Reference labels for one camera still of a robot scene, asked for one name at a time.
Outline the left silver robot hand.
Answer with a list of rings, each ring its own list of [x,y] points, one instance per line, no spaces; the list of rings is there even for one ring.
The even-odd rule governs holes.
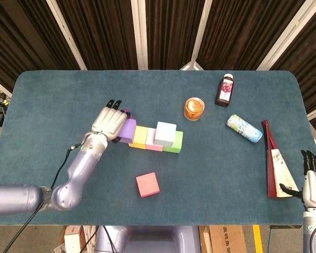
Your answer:
[[[119,110],[121,100],[109,100],[92,124],[92,131],[106,136],[107,141],[120,142],[119,132],[131,113]]]

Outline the purple foam cube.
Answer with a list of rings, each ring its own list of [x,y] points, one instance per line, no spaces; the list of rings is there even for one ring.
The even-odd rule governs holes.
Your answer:
[[[120,138],[120,142],[123,143],[133,143],[136,129],[136,120],[135,119],[127,119],[125,120],[118,137]]]

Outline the yellow foam cube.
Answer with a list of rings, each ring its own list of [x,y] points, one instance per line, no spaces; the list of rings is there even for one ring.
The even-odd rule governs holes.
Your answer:
[[[129,143],[129,146],[133,148],[146,149],[146,137],[148,130],[148,127],[137,125],[133,143]]]

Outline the light blue foam cube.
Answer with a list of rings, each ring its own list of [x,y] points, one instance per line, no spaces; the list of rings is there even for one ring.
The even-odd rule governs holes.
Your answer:
[[[154,137],[154,144],[171,147],[175,141],[176,124],[158,122]]]

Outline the green foam cube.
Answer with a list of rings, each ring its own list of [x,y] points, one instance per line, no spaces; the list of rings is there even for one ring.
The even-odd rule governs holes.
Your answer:
[[[163,151],[172,152],[172,153],[180,153],[182,149],[182,141],[183,141],[183,132],[176,131],[175,132],[175,140],[171,147],[163,147]]]

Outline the red foam cube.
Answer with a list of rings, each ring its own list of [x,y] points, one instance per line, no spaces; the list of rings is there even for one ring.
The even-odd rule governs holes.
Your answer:
[[[155,172],[136,177],[136,182],[142,198],[160,192]]]

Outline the red paper folding fan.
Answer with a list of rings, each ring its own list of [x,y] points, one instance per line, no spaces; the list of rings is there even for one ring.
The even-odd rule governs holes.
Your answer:
[[[264,130],[269,198],[301,197],[285,160],[270,131],[268,120],[261,122]]]

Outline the pink foam cube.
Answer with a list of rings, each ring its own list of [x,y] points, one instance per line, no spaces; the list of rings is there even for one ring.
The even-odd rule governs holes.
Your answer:
[[[155,134],[156,134],[156,129],[154,128],[148,128],[147,131],[147,136],[146,136],[146,142],[145,142],[145,148],[148,150],[153,150],[153,151],[163,151],[163,146],[155,144]]]

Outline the teal table cloth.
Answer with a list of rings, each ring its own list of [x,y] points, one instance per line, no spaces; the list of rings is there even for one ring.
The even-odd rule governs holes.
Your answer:
[[[237,114],[256,128],[268,120],[274,139],[302,187],[302,150],[316,152],[301,91],[288,71],[233,71],[232,100],[214,103],[223,71],[28,71],[14,87],[0,136],[0,184],[50,186],[67,180],[82,140],[109,100],[121,100],[139,126],[176,124],[180,153],[109,143],[69,211],[42,211],[51,225],[300,225],[297,198],[271,199],[265,143],[226,125]],[[205,109],[184,117],[187,99]],[[160,192],[142,198],[136,177],[155,172]]]

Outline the clear jar of rubber bands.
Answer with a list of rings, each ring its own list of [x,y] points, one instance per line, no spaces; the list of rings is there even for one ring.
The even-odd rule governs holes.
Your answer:
[[[204,109],[204,102],[200,98],[192,97],[185,102],[183,114],[186,119],[197,121],[202,116]]]

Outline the brown pleated curtain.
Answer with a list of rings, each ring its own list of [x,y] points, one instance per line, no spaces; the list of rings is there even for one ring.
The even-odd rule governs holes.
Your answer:
[[[77,70],[51,0],[0,0],[0,84],[13,91],[31,70]],[[308,0],[212,0],[199,54],[206,70],[256,70]],[[55,0],[89,70],[138,68],[131,0]],[[177,70],[191,60],[205,0],[144,0],[148,67]],[[299,82],[316,110],[316,12],[271,66]]]

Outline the printed drink can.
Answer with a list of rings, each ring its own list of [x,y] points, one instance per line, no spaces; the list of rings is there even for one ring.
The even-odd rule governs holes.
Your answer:
[[[263,136],[263,133],[259,129],[236,114],[229,117],[226,125],[253,143],[257,143]]]

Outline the white partition foot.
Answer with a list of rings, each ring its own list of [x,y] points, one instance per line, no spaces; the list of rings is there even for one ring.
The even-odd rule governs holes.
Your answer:
[[[194,63],[188,62],[181,68],[181,71],[203,71],[204,69],[195,61]]]

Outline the brown cardboard box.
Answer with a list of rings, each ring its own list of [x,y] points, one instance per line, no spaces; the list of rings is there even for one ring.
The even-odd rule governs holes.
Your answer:
[[[209,226],[213,253],[247,253],[241,225]]]

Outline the dark juice bottle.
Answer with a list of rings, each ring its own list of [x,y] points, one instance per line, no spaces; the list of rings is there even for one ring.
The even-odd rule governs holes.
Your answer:
[[[215,104],[219,106],[223,106],[223,107],[228,107],[231,102],[233,87],[234,87],[233,75],[225,74],[220,82],[216,99],[215,99]]]

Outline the light wooden board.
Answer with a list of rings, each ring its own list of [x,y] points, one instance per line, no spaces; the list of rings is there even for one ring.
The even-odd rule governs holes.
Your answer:
[[[199,226],[201,253],[213,253],[210,227]]]

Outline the lavender robot torso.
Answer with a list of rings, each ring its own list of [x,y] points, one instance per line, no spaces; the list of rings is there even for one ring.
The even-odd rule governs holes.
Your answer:
[[[198,226],[105,226],[94,253],[201,253]]]

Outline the white cardboard box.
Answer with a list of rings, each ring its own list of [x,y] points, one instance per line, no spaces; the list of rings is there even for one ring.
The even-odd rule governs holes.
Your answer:
[[[66,253],[80,253],[81,241],[79,233],[66,234],[64,240]]]

